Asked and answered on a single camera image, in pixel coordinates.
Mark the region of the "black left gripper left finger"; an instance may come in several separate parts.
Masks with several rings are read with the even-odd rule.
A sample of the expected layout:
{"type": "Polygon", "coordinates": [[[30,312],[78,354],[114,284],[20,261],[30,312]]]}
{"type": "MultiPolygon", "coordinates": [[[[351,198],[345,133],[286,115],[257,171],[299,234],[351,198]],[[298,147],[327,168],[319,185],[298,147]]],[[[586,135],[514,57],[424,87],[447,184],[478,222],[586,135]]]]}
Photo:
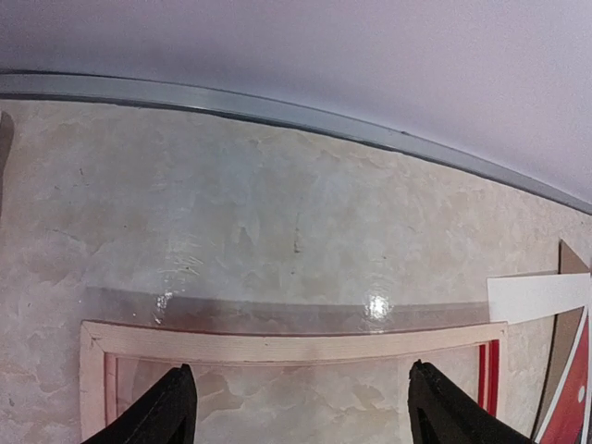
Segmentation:
{"type": "Polygon", "coordinates": [[[198,395],[187,364],[167,371],[115,422],[83,441],[104,443],[192,443],[198,395]]]}

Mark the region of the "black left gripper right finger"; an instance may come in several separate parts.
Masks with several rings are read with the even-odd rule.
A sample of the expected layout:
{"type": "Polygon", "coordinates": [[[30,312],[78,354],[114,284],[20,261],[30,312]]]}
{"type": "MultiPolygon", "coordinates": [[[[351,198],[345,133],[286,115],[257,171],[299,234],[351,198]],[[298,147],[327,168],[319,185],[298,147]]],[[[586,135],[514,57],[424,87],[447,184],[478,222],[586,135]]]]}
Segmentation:
{"type": "Polygon", "coordinates": [[[487,413],[431,363],[413,363],[408,412],[414,443],[512,444],[531,440],[487,413]]]}

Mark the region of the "red wooden picture frame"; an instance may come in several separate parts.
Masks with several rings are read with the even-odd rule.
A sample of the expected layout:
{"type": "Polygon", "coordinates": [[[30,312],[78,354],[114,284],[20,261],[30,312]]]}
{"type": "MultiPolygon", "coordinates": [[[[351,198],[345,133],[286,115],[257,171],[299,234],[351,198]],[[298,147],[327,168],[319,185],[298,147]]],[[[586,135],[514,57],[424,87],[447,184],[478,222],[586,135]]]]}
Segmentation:
{"type": "Polygon", "coordinates": [[[344,364],[476,347],[478,403],[505,419],[508,326],[337,336],[257,336],[175,331],[86,320],[80,325],[80,432],[92,437],[117,418],[117,361],[303,366],[344,364]]]}

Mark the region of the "clear acrylic sheet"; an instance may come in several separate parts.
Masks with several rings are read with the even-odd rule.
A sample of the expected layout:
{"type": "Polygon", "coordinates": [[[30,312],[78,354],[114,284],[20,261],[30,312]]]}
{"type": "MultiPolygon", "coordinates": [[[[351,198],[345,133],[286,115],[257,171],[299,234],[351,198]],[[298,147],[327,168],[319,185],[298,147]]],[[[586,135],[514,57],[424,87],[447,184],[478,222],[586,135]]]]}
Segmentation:
{"type": "Polygon", "coordinates": [[[413,345],[391,355],[420,352],[417,341],[437,333],[467,330],[475,340],[437,340],[429,351],[475,346],[479,350],[477,402],[497,414],[500,345],[485,339],[489,319],[483,302],[390,305],[372,314],[368,305],[234,302],[90,287],[92,319],[80,327],[80,429],[90,438],[117,417],[117,358],[178,356],[212,364],[301,364],[268,352],[263,340],[293,342],[408,338],[413,345]]]}

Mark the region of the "red and black photo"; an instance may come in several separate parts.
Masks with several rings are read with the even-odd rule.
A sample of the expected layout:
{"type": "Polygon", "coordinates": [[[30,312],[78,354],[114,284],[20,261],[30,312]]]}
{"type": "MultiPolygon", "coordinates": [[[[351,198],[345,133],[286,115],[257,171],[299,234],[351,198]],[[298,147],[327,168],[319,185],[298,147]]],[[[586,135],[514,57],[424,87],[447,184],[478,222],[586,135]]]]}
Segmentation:
{"type": "Polygon", "coordinates": [[[584,437],[588,342],[588,313],[584,308],[558,386],[536,434],[538,443],[580,443],[584,437]]]}

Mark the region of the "white photo mat border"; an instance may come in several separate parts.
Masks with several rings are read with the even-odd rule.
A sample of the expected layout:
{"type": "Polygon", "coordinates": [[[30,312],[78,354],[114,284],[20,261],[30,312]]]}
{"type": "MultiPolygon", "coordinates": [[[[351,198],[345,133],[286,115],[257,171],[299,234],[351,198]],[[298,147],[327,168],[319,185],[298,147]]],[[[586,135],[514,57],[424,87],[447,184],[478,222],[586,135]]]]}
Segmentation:
{"type": "Polygon", "coordinates": [[[489,320],[519,324],[588,305],[589,273],[491,277],[487,280],[489,320]]]}

